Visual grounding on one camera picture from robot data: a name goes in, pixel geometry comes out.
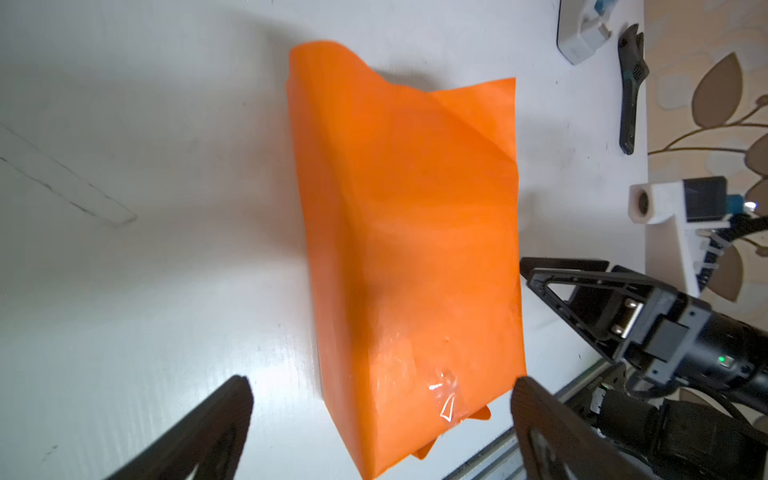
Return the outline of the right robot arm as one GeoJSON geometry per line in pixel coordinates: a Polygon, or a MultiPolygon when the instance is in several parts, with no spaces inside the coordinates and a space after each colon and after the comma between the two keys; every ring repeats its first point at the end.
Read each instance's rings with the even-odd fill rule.
{"type": "Polygon", "coordinates": [[[767,335],[604,260],[525,257],[527,287],[612,364],[630,366],[570,407],[530,377],[510,400],[532,479],[763,479],[767,335]]]}

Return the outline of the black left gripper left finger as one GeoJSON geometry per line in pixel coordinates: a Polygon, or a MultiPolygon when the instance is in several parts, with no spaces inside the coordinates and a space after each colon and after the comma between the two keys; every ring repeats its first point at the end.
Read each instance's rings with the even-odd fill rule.
{"type": "Polygon", "coordinates": [[[235,375],[112,479],[232,479],[248,435],[254,398],[235,375]]]}

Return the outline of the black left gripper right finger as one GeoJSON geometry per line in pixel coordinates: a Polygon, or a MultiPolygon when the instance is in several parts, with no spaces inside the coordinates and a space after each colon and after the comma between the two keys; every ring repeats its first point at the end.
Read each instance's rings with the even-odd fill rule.
{"type": "Polygon", "coordinates": [[[529,479],[646,479],[531,377],[516,380],[510,409],[529,479]]]}

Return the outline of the clear adhesive tape piece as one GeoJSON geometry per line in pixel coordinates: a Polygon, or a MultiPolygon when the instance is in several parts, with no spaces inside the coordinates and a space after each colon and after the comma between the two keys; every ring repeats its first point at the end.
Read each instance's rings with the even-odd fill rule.
{"type": "Polygon", "coordinates": [[[425,420],[454,425],[471,414],[445,353],[424,350],[407,338],[378,348],[371,367],[373,404],[390,420],[425,420]]]}

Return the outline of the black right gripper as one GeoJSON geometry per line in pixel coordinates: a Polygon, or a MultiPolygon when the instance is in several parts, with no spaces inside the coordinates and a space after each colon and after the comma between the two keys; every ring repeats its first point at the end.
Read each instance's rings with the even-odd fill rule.
{"type": "Polygon", "coordinates": [[[528,287],[604,359],[657,389],[688,386],[767,412],[767,334],[598,259],[523,257],[528,287]]]}

